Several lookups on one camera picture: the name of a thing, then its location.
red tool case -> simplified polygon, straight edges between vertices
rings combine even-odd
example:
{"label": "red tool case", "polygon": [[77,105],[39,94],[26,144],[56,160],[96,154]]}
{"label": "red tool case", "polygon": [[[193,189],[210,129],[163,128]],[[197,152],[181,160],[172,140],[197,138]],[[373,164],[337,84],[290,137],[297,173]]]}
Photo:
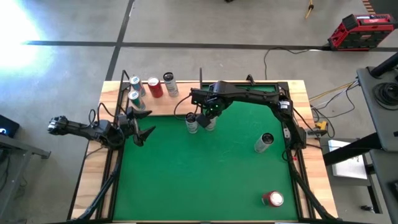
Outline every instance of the red tool case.
{"label": "red tool case", "polygon": [[349,15],[328,39],[332,50],[369,50],[377,47],[397,23],[390,14]]}

can lid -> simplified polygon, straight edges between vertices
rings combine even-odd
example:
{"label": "can lid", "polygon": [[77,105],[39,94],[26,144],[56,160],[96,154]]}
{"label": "can lid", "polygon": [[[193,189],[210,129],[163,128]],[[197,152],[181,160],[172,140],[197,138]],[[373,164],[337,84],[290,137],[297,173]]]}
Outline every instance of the can lid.
{"label": "can lid", "polygon": [[163,75],[163,79],[164,79],[165,81],[171,81],[171,80],[173,80],[173,78],[174,78],[174,75],[173,75],[173,73],[171,73],[171,72],[166,72],[166,73]]}
{"label": "can lid", "polygon": [[274,206],[281,206],[284,203],[284,196],[281,193],[274,191],[269,196],[269,201]]}
{"label": "can lid", "polygon": [[150,86],[156,86],[159,83],[159,79],[155,77],[150,77],[148,79],[148,85]]}
{"label": "can lid", "polygon": [[194,113],[189,112],[187,115],[185,115],[185,120],[188,121],[189,123],[193,123],[196,120],[196,116]]}
{"label": "can lid", "polygon": [[135,100],[139,97],[139,93],[136,90],[129,92],[128,97],[130,100]]}
{"label": "can lid", "polygon": [[139,83],[139,78],[136,77],[136,76],[131,77],[130,78],[130,83],[133,84],[133,85]]}
{"label": "can lid", "polygon": [[264,143],[266,144],[272,144],[274,142],[274,137],[273,135],[269,134],[269,133],[265,133],[261,136],[261,139]]}

soda can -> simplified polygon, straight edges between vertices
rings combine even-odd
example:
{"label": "soda can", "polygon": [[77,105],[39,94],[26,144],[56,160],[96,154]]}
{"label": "soda can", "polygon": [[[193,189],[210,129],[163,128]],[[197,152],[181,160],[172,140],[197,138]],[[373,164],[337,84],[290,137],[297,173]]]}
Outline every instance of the soda can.
{"label": "soda can", "polygon": [[264,152],[268,147],[274,142],[274,137],[269,134],[265,133],[260,136],[257,142],[254,145],[254,150],[258,153]]}
{"label": "soda can", "polygon": [[185,124],[187,124],[188,132],[195,134],[198,132],[198,121],[196,121],[196,116],[194,113],[188,113],[185,116]]}
{"label": "soda can", "polygon": [[214,130],[214,128],[216,127],[216,121],[217,121],[217,117],[216,116],[214,118],[211,118],[210,119],[210,124],[208,126],[206,126],[205,129],[207,131]]}
{"label": "soda can", "polygon": [[169,96],[171,97],[176,97],[178,96],[178,86],[177,83],[175,82],[175,78],[173,73],[167,72],[163,75],[164,79],[164,84],[166,86],[166,89],[169,93]]}
{"label": "soda can", "polygon": [[145,103],[140,97],[138,91],[133,90],[129,92],[128,97],[131,100],[131,103],[133,103],[133,105],[136,106],[139,110],[145,110]]}
{"label": "soda can", "polygon": [[160,80],[158,78],[150,77],[148,79],[148,87],[154,98],[163,96],[162,85],[160,84]]}
{"label": "soda can", "polygon": [[284,203],[284,196],[280,192],[273,190],[271,192],[264,194],[261,197],[261,200],[264,205],[279,207]]}
{"label": "soda can", "polygon": [[130,84],[133,90],[139,92],[140,96],[145,96],[146,92],[144,86],[142,85],[141,79],[137,76],[133,76],[130,78]]}

silver can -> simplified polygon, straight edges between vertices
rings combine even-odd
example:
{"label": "silver can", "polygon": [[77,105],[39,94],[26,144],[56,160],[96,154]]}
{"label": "silver can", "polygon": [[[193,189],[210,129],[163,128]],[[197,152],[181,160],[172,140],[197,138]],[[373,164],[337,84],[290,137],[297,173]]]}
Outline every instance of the silver can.
{"label": "silver can", "polygon": [[141,79],[137,76],[133,76],[130,78],[130,85],[131,87],[138,91],[140,96],[145,96],[146,92],[145,92],[145,88],[142,85]]}
{"label": "silver can", "polygon": [[138,91],[133,90],[129,92],[128,98],[131,100],[131,103],[133,103],[133,105],[137,107],[137,109],[145,110],[145,103],[142,100]]}
{"label": "silver can", "polygon": [[198,121],[196,121],[196,116],[194,113],[188,113],[185,116],[185,124],[187,124],[189,133],[195,134],[198,132]]}
{"label": "silver can", "polygon": [[166,86],[166,89],[169,93],[169,96],[171,97],[176,97],[178,96],[178,86],[177,83],[175,82],[175,78],[173,73],[167,72],[163,75],[164,79],[164,84]]}
{"label": "silver can", "polygon": [[206,126],[205,129],[207,131],[214,130],[214,128],[216,127],[216,121],[217,121],[217,117],[216,116],[214,118],[211,118],[210,119],[210,124],[208,126]]}
{"label": "silver can", "polygon": [[257,142],[254,145],[254,150],[258,153],[264,152],[268,147],[274,142],[274,137],[269,134],[265,133],[260,136]]}

sunlight on floor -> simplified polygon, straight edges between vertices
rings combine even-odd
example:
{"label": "sunlight on floor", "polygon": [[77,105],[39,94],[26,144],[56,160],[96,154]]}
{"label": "sunlight on floor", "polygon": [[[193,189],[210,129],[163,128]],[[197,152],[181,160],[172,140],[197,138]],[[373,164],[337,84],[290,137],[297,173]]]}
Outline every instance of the sunlight on floor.
{"label": "sunlight on floor", "polygon": [[20,67],[30,64],[37,53],[36,47],[21,45],[27,40],[40,40],[34,25],[18,3],[0,1],[0,67]]}

